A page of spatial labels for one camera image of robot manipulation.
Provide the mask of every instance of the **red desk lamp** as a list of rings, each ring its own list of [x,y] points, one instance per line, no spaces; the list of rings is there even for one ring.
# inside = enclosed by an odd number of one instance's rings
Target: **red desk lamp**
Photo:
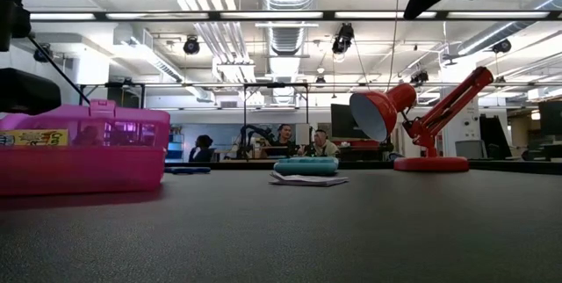
[[[353,118],[373,140],[388,138],[396,125],[397,113],[404,116],[402,126],[414,144],[427,149],[425,157],[399,158],[394,161],[397,171],[468,171],[468,160],[463,157],[437,156],[436,136],[476,95],[494,80],[486,68],[476,68],[453,92],[435,105],[425,116],[408,120],[409,110],[416,98],[415,89],[408,83],[400,84],[387,93],[355,93],[349,99]]]

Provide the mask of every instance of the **lamp base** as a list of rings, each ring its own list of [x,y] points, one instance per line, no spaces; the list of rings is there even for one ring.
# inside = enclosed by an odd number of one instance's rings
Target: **lamp base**
[[[468,160],[461,156],[432,156],[398,158],[394,160],[397,171],[463,172],[468,171]]]

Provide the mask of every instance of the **man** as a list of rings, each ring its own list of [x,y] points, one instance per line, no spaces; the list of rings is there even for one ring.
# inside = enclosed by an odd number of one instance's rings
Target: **man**
[[[337,146],[328,140],[328,135],[322,129],[314,133],[314,150],[311,151],[308,152],[309,156],[336,156],[340,152]]]
[[[277,140],[272,144],[267,143],[266,147],[274,147],[271,149],[265,148],[262,157],[267,156],[294,156],[295,145],[291,139],[292,128],[289,124],[281,124],[277,129]]]

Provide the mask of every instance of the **teal pencil case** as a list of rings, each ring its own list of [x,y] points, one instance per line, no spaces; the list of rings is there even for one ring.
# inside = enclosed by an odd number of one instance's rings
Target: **teal pencil case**
[[[333,176],[337,172],[338,165],[338,159],[332,156],[304,156],[281,159],[275,163],[273,170],[284,176]]]

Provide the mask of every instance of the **pink storage container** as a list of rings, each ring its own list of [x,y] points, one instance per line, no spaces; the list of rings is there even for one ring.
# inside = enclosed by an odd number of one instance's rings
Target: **pink storage container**
[[[169,114],[63,105],[37,116],[9,114],[0,130],[67,129],[67,147],[0,147],[0,195],[151,191],[160,185]]]

